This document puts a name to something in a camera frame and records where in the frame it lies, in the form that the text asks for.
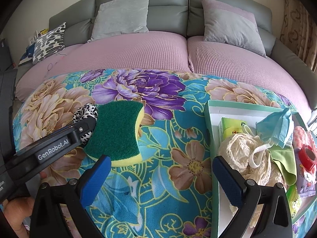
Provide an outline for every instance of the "purple flower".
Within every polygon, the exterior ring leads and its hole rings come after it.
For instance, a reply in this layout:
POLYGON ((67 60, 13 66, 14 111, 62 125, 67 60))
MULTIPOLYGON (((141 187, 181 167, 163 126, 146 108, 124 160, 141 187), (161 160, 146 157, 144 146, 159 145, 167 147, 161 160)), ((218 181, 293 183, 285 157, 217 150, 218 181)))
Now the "purple flower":
POLYGON ((80 78, 80 82, 85 83, 85 82, 89 82, 94 80, 95 78, 101 76, 103 74, 103 71, 105 69, 100 69, 100 70, 91 70, 89 72, 87 72, 86 74, 84 74, 81 78, 80 78))
POLYGON ((183 234, 190 236, 191 238, 210 237, 211 228, 206 228, 208 222, 200 216, 196 216, 194 224, 186 221, 184 223, 183 234))
POLYGON ((290 102, 290 100, 288 100, 288 98, 284 97, 284 96, 281 95, 281 94, 277 94, 277 95, 278 95, 278 97, 279 97, 280 99, 282 99, 282 101, 284 102, 285 105, 287 105, 287 106, 290 106, 290 105, 291 105, 291 102, 290 102))
POLYGON ((113 100, 134 100, 144 104, 145 113, 157 120, 171 120, 171 110, 185 111, 186 99, 178 96, 185 90, 180 78, 160 70, 116 70, 95 85, 92 97, 97 104, 113 100))
POLYGON ((294 225, 293 225, 293 232, 294 234, 297 234, 298 228, 304 223, 305 221, 305 215, 303 215, 294 225))

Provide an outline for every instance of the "green and yellow sponge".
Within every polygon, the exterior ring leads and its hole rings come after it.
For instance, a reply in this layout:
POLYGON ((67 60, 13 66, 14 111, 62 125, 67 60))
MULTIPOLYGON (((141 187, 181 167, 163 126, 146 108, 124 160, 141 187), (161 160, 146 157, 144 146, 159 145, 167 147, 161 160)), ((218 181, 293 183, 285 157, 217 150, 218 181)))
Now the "green and yellow sponge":
POLYGON ((143 117, 143 104, 136 101, 120 100, 100 105, 95 130, 84 151, 94 159, 108 155, 113 167, 140 163, 137 131, 143 117))

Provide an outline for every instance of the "blue gripper pad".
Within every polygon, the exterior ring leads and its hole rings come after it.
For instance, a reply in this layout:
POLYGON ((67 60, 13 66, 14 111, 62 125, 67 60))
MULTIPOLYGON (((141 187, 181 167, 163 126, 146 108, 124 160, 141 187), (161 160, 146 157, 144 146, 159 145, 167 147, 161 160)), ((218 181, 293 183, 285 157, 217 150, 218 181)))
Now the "blue gripper pad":
POLYGON ((221 161, 219 157, 215 157, 212 161, 212 171, 218 179, 231 205, 241 208, 243 205, 243 190, 232 176, 234 170, 223 158, 221 161))
POLYGON ((111 159, 108 156, 102 155, 95 165, 86 171, 89 173, 89 179, 80 189, 80 203, 85 208, 90 206, 95 200, 101 186, 105 182, 107 176, 111 171, 111 159))

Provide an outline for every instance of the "brown patterned curtain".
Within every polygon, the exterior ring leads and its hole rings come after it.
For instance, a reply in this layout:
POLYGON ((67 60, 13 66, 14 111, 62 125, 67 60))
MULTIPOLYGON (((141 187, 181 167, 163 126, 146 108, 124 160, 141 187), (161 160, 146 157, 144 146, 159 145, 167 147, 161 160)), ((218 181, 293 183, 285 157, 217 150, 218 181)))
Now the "brown patterned curtain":
POLYGON ((317 25, 299 0, 285 0, 280 40, 317 73, 317 25))

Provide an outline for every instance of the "black and white scrunchie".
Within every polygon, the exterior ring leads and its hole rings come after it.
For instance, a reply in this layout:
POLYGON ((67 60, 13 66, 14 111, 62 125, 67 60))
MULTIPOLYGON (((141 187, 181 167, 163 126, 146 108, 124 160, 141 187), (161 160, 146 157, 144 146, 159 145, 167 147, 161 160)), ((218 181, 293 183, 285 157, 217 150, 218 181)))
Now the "black and white scrunchie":
MULTIPOLYGON (((89 116, 94 117, 96 120, 98 119, 98 109, 95 105, 87 103, 83 107, 77 109, 73 116, 73 123, 80 121, 81 119, 88 118, 89 116)), ((83 144, 87 144, 88 140, 91 137, 93 132, 88 132, 85 135, 81 136, 80 139, 83 144)))

